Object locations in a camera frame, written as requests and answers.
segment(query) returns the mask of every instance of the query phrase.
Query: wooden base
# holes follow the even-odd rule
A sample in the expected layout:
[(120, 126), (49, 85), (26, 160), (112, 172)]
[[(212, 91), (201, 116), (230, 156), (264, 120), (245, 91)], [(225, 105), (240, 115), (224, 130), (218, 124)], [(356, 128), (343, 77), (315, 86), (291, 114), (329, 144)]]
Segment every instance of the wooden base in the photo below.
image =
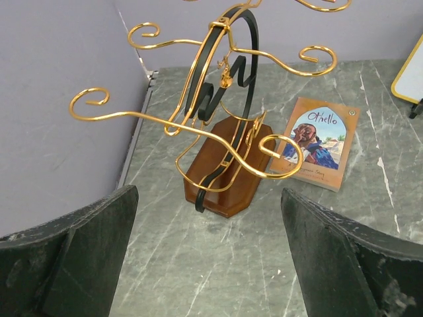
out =
[[(224, 138), (226, 141), (231, 142), (235, 129), (237, 128), (237, 123), (237, 119), (228, 117), (218, 122), (211, 132)], [(252, 122), (249, 122), (245, 137), (251, 127)], [(258, 148), (258, 142), (263, 137), (270, 134), (272, 134), (272, 128), (263, 124), (257, 137), (252, 142), (250, 153), (246, 159), (246, 162), (249, 165), (260, 171), (264, 171), (266, 169), (270, 157), (260, 151)], [(242, 157), (245, 155), (247, 150), (245, 137), (241, 141), (241, 146), (238, 150), (238, 153)], [(274, 151), (275, 147), (275, 140), (271, 140), (266, 143), (266, 148), (272, 151)], [(219, 166), (226, 152), (226, 148), (220, 143), (212, 139), (206, 139), (186, 175), (192, 181), (199, 184), (204, 176), (211, 174), (215, 168)], [(239, 163), (234, 159), (231, 166), (213, 183), (211, 188), (224, 188), (231, 181), (238, 166)], [(214, 213), (230, 218), (250, 205), (260, 181), (261, 178), (252, 175), (244, 168), (241, 168), (238, 176), (228, 190), (220, 193), (207, 192), (203, 206)], [(198, 188), (191, 185), (184, 179), (184, 189), (186, 200), (191, 203), (195, 203)]]

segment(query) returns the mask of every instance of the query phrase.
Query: blue garment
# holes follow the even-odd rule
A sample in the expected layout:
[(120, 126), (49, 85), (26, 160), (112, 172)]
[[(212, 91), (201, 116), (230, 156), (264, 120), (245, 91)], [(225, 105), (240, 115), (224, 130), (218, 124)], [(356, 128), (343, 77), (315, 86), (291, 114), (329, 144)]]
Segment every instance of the blue garment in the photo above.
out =
[[(330, 155), (330, 152), (322, 147), (321, 144), (322, 140), (319, 140), (316, 143), (309, 144), (306, 148), (310, 152), (311, 157), (315, 159), (314, 164), (337, 170), (339, 164), (335, 163), (332, 155)], [(294, 154), (295, 148), (292, 145), (287, 144), (282, 155), (285, 157), (292, 157)]]

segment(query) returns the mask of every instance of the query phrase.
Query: gold metal rack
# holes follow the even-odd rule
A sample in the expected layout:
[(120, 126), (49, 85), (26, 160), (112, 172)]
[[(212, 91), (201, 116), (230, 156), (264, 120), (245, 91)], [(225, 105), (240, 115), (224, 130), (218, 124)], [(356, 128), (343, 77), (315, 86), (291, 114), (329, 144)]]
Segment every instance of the gold metal rack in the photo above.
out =
[[(338, 11), (344, 10), (347, 7), (349, 7), (351, 2), (352, 2), (352, 0), (348, 0), (347, 3), (343, 6), (341, 6), (341, 7), (337, 7), (335, 9), (325, 9), (325, 8), (322, 8), (322, 7), (318, 7), (316, 5), (312, 5), (312, 4), (310, 4), (310, 3), (308, 3), (304, 0), (296, 0), (296, 1), (301, 3), (302, 5), (310, 8), (310, 9), (320, 11), (320, 12), (324, 12), (324, 13), (333, 13), (333, 12), (338, 12)], [(334, 3), (336, 0), (323, 0), (323, 1)], [(299, 75), (299, 76), (302, 76), (302, 77), (322, 76), (322, 75), (325, 75), (325, 74), (331, 72), (336, 67), (336, 64), (337, 64), (336, 54), (330, 48), (327, 48), (327, 47), (324, 47), (324, 46), (308, 46), (306, 48), (303, 48), (299, 53), (300, 59), (302, 59), (303, 61), (309, 61), (309, 62), (312, 62), (312, 63), (317, 63), (317, 62), (319, 62), (319, 60), (317, 58), (309, 57), (308, 55), (306, 55), (306, 53), (311, 51), (311, 50), (319, 50), (319, 51), (322, 51), (322, 52), (326, 52), (327, 54), (329, 54), (329, 56), (331, 56), (332, 63), (326, 69), (324, 69), (322, 71), (317, 71), (317, 72), (298, 71), (296, 69), (291, 68), (286, 63), (284, 63), (283, 61), (281, 61), (280, 59), (278, 59), (277, 57), (275, 57), (274, 55), (272, 55), (270, 53), (266, 53), (266, 52), (259, 51), (259, 50), (250, 50), (250, 49), (238, 48), (233, 41), (232, 24), (237, 20), (237, 18), (239, 18), (239, 16), (244, 11), (247, 11), (249, 9), (255, 9), (255, 8), (259, 7), (261, 2), (262, 2), (262, 0), (257, 0), (255, 3), (252, 3), (252, 0), (248, 0), (246, 3), (238, 3), (238, 4), (233, 5), (232, 7), (228, 8), (220, 17), (217, 18), (217, 20), (209, 23), (208, 33), (207, 33), (206, 37), (204, 38), (204, 40), (202, 42), (195, 41), (195, 40), (184, 40), (184, 39), (182, 39), (182, 40), (171, 40), (171, 41), (168, 41), (168, 42), (163, 42), (163, 43), (153, 44), (153, 45), (141, 45), (141, 44), (135, 43), (132, 39), (133, 35), (136, 31), (138, 31), (141, 28), (145, 28), (147, 26), (155, 28), (154, 33), (143, 33), (142, 34), (143, 37), (154, 38), (154, 37), (157, 37), (160, 34), (160, 31), (161, 31), (160, 26), (156, 23), (153, 23), (153, 22), (141, 23), (141, 24), (135, 26), (134, 28), (132, 28), (129, 31), (129, 33), (128, 33), (129, 44), (132, 47), (139, 49), (139, 50), (154, 50), (154, 49), (157, 49), (157, 48), (162, 48), (162, 47), (173, 45), (173, 44), (192, 44), (192, 45), (197, 45), (197, 46), (200, 47), (197, 54), (196, 54), (196, 57), (194, 58), (192, 66), (191, 66), (191, 68), (188, 72), (188, 76), (186, 78), (184, 88), (183, 88), (182, 93), (180, 95), (180, 100), (179, 100), (178, 104), (176, 105), (174, 112), (171, 114), (171, 116), (168, 120), (156, 118), (155, 116), (150, 116), (148, 114), (142, 114), (142, 113), (139, 113), (139, 112), (130, 112), (130, 111), (116, 112), (116, 113), (113, 113), (113, 114), (107, 114), (107, 115), (96, 116), (96, 117), (85, 117), (85, 116), (80, 116), (80, 115), (76, 114), (75, 111), (74, 111), (75, 103), (78, 101), (78, 99), (80, 99), (84, 95), (89, 94), (91, 92), (94, 92), (94, 91), (103, 92), (103, 93), (105, 93), (105, 97), (104, 97), (103, 100), (100, 100), (100, 101), (94, 101), (94, 100), (87, 101), (86, 102), (87, 104), (94, 105), (94, 106), (102, 106), (109, 101), (109, 98), (110, 98), (109, 91), (105, 88), (100, 88), (100, 87), (85, 89), (85, 90), (81, 91), (79, 94), (77, 94), (72, 99), (72, 101), (70, 102), (70, 105), (69, 105), (70, 114), (75, 119), (81, 120), (81, 121), (86, 121), (86, 122), (109, 120), (109, 119), (112, 119), (112, 118), (122, 117), (122, 116), (134, 116), (134, 117), (143, 118), (143, 119), (147, 119), (147, 120), (151, 120), (153, 122), (163, 124), (164, 125), (164, 133), (166, 135), (168, 135), (169, 137), (177, 136), (182, 130), (196, 134), (197, 138), (196, 138), (195, 142), (193, 142), (193, 144), (191, 144), (191, 146), (189, 146), (185, 151), (183, 151), (181, 153), (181, 155), (179, 155), (176, 158), (176, 161), (175, 161), (176, 162), (176, 168), (183, 175), (183, 177), (187, 181), (189, 181), (191, 184), (193, 184), (196, 187), (201, 188), (203, 190), (209, 191), (209, 192), (222, 192), (222, 191), (226, 190), (228, 187), (230, 187), (230, 185), (233, 183), (233, 180), (235, 179), (235, 177), (238, 174), (241, 167), (245, 168), (246, 170), (248, 170), (251, 174), (254, 174), (255, 176), (258, 176), (260, 178), (266, 178), (266, 179), (283, 179), (283, 178), (288, 178), (288, 177), (294, 175), (301, 168), (301, 165), (302, 165), (302, 162), (303, 162), (303, 153), (302, 153), (299, 145), (296, 142), (294, 142), (289, 137), (286, 137), (284, 135), (277, 135), (277, 134), (268, 135), (268, 136), (266, 136), (266, 137), (264, 137), (260, 140), (258, 147), (262, 151), (262, 153), (278, 159), (278, 158), (280, 158), (280, 155), (278, 153), (275, 153), (274, 151), (267, 149), (265, 147), (266, 142), (268, 142), (270, 140), (279, 139), (279, 140), (290, 143), (295, 148), (295, 150), (297, 151), (297, 154), (298, 154), (298, 163), (294, 166), (294, 168), (292, 170), (290, 170), (289, 172), (283, 173), (283, 174), (271, 174), (271, 173), (263, 172), (261, 170), (257, 170), (256, 168), (252, 167), (251, 165), (249, 165), (246, 162), (246, 157), (249, 153), (249, 150), (250, 150), (250, 147), (251, 147), (251, 144), (252, 144), (252, 140), (257, 136), (258, 130), (260, 129), (260, 127), (263, 123), (263, 120), (266, 117), (266, 112), (264, 112), (262, 115), (258, 116), (257, 118), (254, 118), (254, 119), (240, 118), (240, 117), (234, 116), (221, 103), (222, 108), (230, 116), (237, 118), (239, 120), (239, 122), (242, 122), (242, 121), (245, 121), (245, 122), (253, 121), (254, 122), (252, 128), (250, 128), (249, 131), (243, 131), (243, 135), (247, 136), (245, 142), (248, 146), (247, 153), (243, 156), (241, 156), (237, 152), (237, 148), (234, 148), (232, 146), (232, 144), (230, 142), (224, 140), (224, 138), (222, 138), (222, 137), (220, 137), (216, 134), (213, 134), (213, 133), (210, 133), (210, 132), (203, 130), (204, 126), (208, 125), (210, 123), (210, 121), (213, 119), (213, 116), (214, 116), (216, 110), (214, 110), (214, 113), (213, 113), (211, 119), (208, 120), (208, 122), (201, 122), (201, 126), (199, 128), (194, 127), (194, 124), (196, 123), (196, 120), (198, 119), (198, 115), (195, 115), (194, 117), (192, 117), (192, 114), (193, 114), (193, 111), (194, 111), (194, 106), (196, 105), (196, 103), (198, 101), (200, 89), (201, 89), (201, 87), (204, 83), (204, 80), (206, 78), (206, 73), (207, 73), (207, 70), (210, 66), (211, 60), (212, 60), (213, 56), (215, 55), (215, 51), (216, 51), (218, 45), (220, 44), (220, 42), (222, 41), (222, 39), (225, 36), (227, 36), (227, 39), (229, 41), (229, 53), (223, 58), (222, 62), (219, 62), (219, 68), (223, 68), (223, 71), (222, 71), (222, 74), (221, 74), (221, 81), (220, 81), (220, 87), (222, 87), (222, 88), (229, 88), (232, 84), (232, 78), (229, 75), (229, 68), (230, 68), (229, 67), (229, 55), (233, 52), (267, 57), (267, 58), (271, 59), (273, 62), (275, 62), (277, 65), (279, 65), (282, 69), (285, 69), (286, 71), (288, 71), (290, 73), (293, 73), (295, 75)], [(229, 11), (236, 9), (236, 8), (239, 8), (239, 10), (231, 18), (225, 17), (226, 13), (228, 13)], [(176, 116), (181, 111), (182, 103), (184, 102), (184, 99), (186, 97), (188, 87), (190, 86), (190, 83), (192, 82), (194, 70), (198, 65), (199, 57), (200, 57), (201, 53), (203, 52), (204, 46), (206, 45), (206, 42), (209, 40), (210, 35), (212, 34), (212, 32), (216, 28), (221, 29), (221, 32), (219, 33), (217, 40), (214, 42), (214, 45), (211, 49), (211, 52), (208, 55), (207, 61), (206, 61), (205, 65), (203, 66), (203, 69), (202, 69), (202, 72), (201, 72), (201, 75), (200, 75), (200, 79), (199, 79), (198, 83), (196, 83), (196, 90), (195, 90), (195, 93), (194, 93), (194, 97), (192, 98), (192, 101), (190, 103), (189, 110), (186, 112), (184, 118), (182, 119), (182, 122), (176, 123), (176, 122), (174, 122), (174, 120), (175, 120)], [(190, 118), (192, 119), (192, 123), (191, 123), (191, 125), (187, 125), (188, 120)], [(191, 179), (189, 179), (189, 177), (187, 177), (187, 175), (185, 175), (185, 173), (183, 173), (182, 169), (179, 166), (178, 162), (181, 159), (181, 157), (183, 157), (198, 142), (198, 140), (199, 140), (199, 138), (201, 138), (201, 136), (208, 137), (208, 138), (213, 139), (213, 140), (217, 141), (218, 143), (222, 144), (227, 149), (227, 153), (230, 153), (233, 156), (233, 159), (235, 159), (239, 163), (239, 167), (238, 167), (237, 172), (235, 173), (232, 181), (230, 182), (230, 184), (228, 186), (225, 186), (224, 188), (221, 188), (221, 189), (218, 189), (218, 190), (217, 189), (211, 189), (211, 186), (212, 186), (211, 184), (208, 187), (201, 186), (200, 184), (197, 184), (197, 183), (193, 182)], [(222, 165), (227, 166), (228, 162), (222, 161)]]

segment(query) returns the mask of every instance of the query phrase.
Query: othello book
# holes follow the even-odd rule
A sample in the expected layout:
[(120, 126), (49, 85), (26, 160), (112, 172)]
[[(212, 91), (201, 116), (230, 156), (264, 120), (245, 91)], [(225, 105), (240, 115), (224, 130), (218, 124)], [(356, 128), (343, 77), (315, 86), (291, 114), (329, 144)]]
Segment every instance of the othello book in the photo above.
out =
[[(301, 147), (304, 162), (292, 177), (337, 192), (344, 177), (360, 109), (298, 98), (284, 135)], [(290, 171), (298, 160), (292, 145), (281, 141), (270, 169)]]

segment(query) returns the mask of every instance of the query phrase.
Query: coat rack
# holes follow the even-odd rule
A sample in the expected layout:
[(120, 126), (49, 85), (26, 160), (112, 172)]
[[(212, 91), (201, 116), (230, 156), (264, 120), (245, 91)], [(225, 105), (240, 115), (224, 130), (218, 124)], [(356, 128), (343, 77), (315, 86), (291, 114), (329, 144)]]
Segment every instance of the coat rack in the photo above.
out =
[[(334, 9), (325, 9), (312, 5), (304, 0), (296, 0), (306, 7), (325, 13), (333, 13), (346, 9), (352, 0)], [(336, 0), (323, 0), (335, 3)], [(317, 77), (330, 73), (337, 64), (335, 53), (324, 46), (308, 46), (299, 53), (299, 58), (303, 61), (317, 63), (319, 60), (306, 55), (308, 51), (319, 50), (331, 56), (332, 63), (323, 71), (305, 72), (291, 68), (283, 61), (270, 53), (259, 50), (258, 26), (251, 9), (259, 7), (262, 0), (251, 3), (239, 3), (227, 9), (217, 20), (209, 23), (208, 33), (202, 42), (195, 40), (171, 40), (154, 45), (140, 45), (133, 41), (134, 33), (146, 26), (155, 28), (154, 33), (143, 33), (143, 37), (156, 37), (160, 34), (159, 25), (153, 22), (146, 22), (135, 26), (128, 33), (129, 44), (140, 50), (154, 50), (173, 44), (192, 44), (200, 48), (194, 58), (192, 66), (188, 72), (184, 88), (180, 95), (180, 100), (168, 120), (156, 118), (148, 114), (139, 112), (116, 112), (97, 117), (79, 116), (74, 112), (74, 105), (82, 96), (101, 91), (105, 97), (101, 101), (86, 101), (87, 104), (101, 106), (109, 101), (110, 93), (105, 88), (95, 87), (81, 91), (76, 95), (69, 105), (70, 114), (81, 121), (101, 121), (122, 116), (135, 116), (161, 123), (165, 126), (164, 133), (169, 137), (176, 137), (181, 131), (188, 131), (197, 135), (196, 140), (185, 149), (175, 160), (176, 168), (184, 178), (184, 189), (186, 199), (195, 204), (199, 212), (204, 209), (216, 212), (224, 217), (232, 217), (243, 209), (247, 208), (254, 196), (254, 193), (261, 179), (280, 180), (289, 178), (299, 171), (303, 162), (303, 153), (299, 145), (284, 135), (272, 133), (271, 127), (264, 124), (266, 111), (256, 118), (249, 118), (250, 107), (254, 95), (256, 84), (256, 74), (258, 69), (258, 57), (267, 57), (278, 64), (282, 69), (302, 77)], [(233, 41), (232, 24), (239, 19), (243, 19), (249, 27), (251, 49), (238, 48)], [(218, 63), (218, 68), (222, 69), (219, 88), (215, 88), (211, 83), (206, 83), (206, 73), (209, 69), (215, 51), (224, 37), (229, 41), (229, 52)], [(251, 55), (250, 75), (245, 79), (245, 68), (247, 59), (239, 55), (230, 66), (229, 56), (231, 53), (243, 53)], [(226, 90), (233, 84), (237, 74), (237, 84), (247, 88), (247, 99), (242, 116), (235, 116), (221, 102)], [(176, 123), (175, 118), (180, 113), (185, 101), (184, 119), (181, 123)], [(209, 125), (213, 116), (221, 106), (228, 114), (223, 121), (216, 123), (210, 132), (204, 131), (204, 127)], [(195, 127), (195, 123), (200, 121), (200, 127)], [(185, 173), (182, 171), (179, 160), (199, 141), (206, 137), (204, 144), (196, 155), (191, 167)], [(264, 170), (271, 157), (280, 158), (274, 152), (276, 140), (283, 140), (293, 145), (298, 154), (298, 163), (289, 172), (283, 174), (271, 174)]]

